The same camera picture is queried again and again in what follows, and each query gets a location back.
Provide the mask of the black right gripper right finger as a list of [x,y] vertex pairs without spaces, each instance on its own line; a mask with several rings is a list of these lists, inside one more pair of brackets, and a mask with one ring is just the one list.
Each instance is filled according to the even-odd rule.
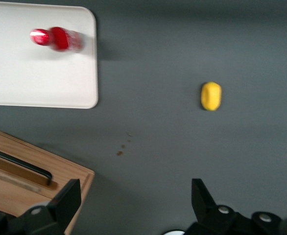
[[186,235],[255,235],[251,220],[226,205],[218,205],[201,179],[191,181],[191,204],[197,221]]

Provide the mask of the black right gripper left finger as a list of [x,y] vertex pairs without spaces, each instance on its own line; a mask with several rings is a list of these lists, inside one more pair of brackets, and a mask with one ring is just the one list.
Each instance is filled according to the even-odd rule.
[[10,235],[63,235],[81,205],[79,179],[71,179],[47,205],[34,206],[8,223]]

